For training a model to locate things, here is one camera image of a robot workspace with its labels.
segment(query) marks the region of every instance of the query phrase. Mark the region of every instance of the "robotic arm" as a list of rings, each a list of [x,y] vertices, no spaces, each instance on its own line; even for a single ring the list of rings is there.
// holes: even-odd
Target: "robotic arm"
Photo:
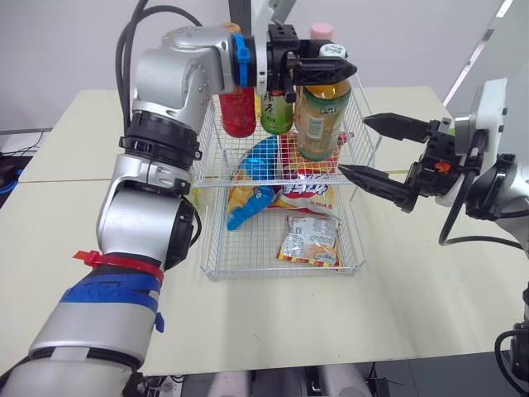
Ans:
[[[177,10],[143,10],[145,4],[140,0],[120,39],[129,40],[129,62],[137,22]],[[292,0],[255,5],[255,37],[220,26],[186,26],[140,58],[131,120],[122,101],[126,130],[119,144],[125,153],[117,157],[98,217],[101,253],[76,255],[93,270],[64,293],[28,356],[0,377],[2,397],[142,395],[137,370],[153,328],[164,328],[157,311],[164,272],[186,257],[200,233],[185,194],[190,168],[202,157],[198,134],[211,95],[257,86],[260,93],[280,88],[293,102],[294,84],[333,84],[355,73],[342,58],[317,58],[329,41],[299,40],[292,26],[268,25],[284,21]],[[121,73],[119,43],[117,55]],[[122,79],[127,85],[118,76],[118,88],[126,98]],[[192,239],[193,217],[198,230]]]
[[[497,242],[522,249],[529,256],[529,169],[519,164],[515,155],[498,155],[507,114],[506,88],[507,79],[486,82],[477,92],[470,114],[455,119],[455,136],[449,133],[450,119],[446,118],[423,122],[393,113],[366,117],[364,123],[383,136],[426,144],[404,183],[362,165],[339,168],[352,183],[393,201],[407,213],[419,196],[434,196],[439,204],[451,206],[439,236],[441,245]],[[448,238],[463,204],[468,216],[496,222],[517,242],[491,236]],[[506,371],[500,354],[503,339],[512,337],[512,373],[520,380],[529,380],[529,285],[522,297],[523,321],[498,337],[494,351],[503,375],[512,387],[527,395]]]

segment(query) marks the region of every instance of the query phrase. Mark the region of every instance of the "wire basket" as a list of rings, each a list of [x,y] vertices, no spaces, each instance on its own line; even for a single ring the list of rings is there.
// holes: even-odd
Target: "wire basket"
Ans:
[[[237,230],[227,230],[228,187],[216,189],[212,206],[208,207],[205,224],[202,268],[212,280],[241,280],[264,277],[353,275],[365,263],[365,254],[355,218],[347,218],[347,205],[338,193],[337,250],[340,267],[318,267],[307,263],[276,259],[287,236],[287,216],[302,213],[284,209],[268,209],[247,219]]]
[[[366,126],[362,122],[362,112],[360,104],[369,112],[369,104],[364,95],[364,91],[357,75],[350,79],[353,88],[353,95],[344,116],[342,130],[346,134],[346,143],[340,149],[338,164],[374,164],[374,153],[378,142],[373,143]],[[233,185],[282,185],[282,184],[299,184],[303,181],[303,172],[298,172],[307,168],[308,161],[304,160],[299,163],[290,162],[288,172],[284,173],[282,169],[283,159],[281,159],[281,150],[274,168],[274,179],[253,179],[253,180],[235,180],[232,176],[237,171],[241,160],[245,157],[248,150],[265,138],[270,137],[257,121],[255,131],[246,138],[233,138],[229,136],[222,128],[221,111],[218,96],[214,96],[206,112],[203,128],[198,136],[200,148],[203,152],[201,161],[195,161],[193,165],[194,186],[196,187],[219,187]],[[281,139],[279,139],[279,148],[281,148]],[[326,176],[326,184],[348,184],[347,178],[336,168],[336,159],[334,161],[318,163],[318,169]],[[269,170],[256,170],[256,175],[268,175]]]

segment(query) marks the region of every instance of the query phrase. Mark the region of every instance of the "green bottle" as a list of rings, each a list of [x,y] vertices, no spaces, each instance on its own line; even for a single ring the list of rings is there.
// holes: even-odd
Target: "green bottle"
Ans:
[[[293,106],[281,91],[267,92],[261,99],[261,126],[269,134],[289,132],[293,123]]]

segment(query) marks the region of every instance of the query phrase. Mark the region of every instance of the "snack bag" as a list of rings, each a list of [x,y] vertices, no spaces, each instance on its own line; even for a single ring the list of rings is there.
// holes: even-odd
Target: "snack bag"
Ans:
[[[236,180],[274,179],[278,150],[276,136],[270,136],[255,145],[241,161]],[[228,230],[237,229],[246,219],[267,208],[274,201],[273,186],[236,186],[228,195]]]
[[[340,266],[336,248],[340,223],[336,219],[288,217],[288,226],[278,259],[323,267]]]
[[[338,146],[325,161],[310,161],[301,157],[298,153],[298,134],[295,132],[279,138],[284,179],[297,179],[302,175],[307,182],[285,185],[270,208],[297,209],[339,219],[336,188],[325,184],[325,179],[329,178],[329,174],[336,173],[340,148],[347,141],[346,134],[340,135]]]

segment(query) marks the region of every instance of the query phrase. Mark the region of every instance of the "red zip tie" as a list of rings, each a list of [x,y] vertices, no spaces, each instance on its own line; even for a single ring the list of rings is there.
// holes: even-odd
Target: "red zip tie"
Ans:
[[[125,267],[127,269],[140,270],[149,273],[158,279],[160,284],[164,282],[164,272],[151,263],[138,261],[137,259],[124,258],[122,256],[101,255],[98,251],[77,251],[74,255],[75,259],[80,259],[85,265],[96,268],[99,265],[112,265]]]

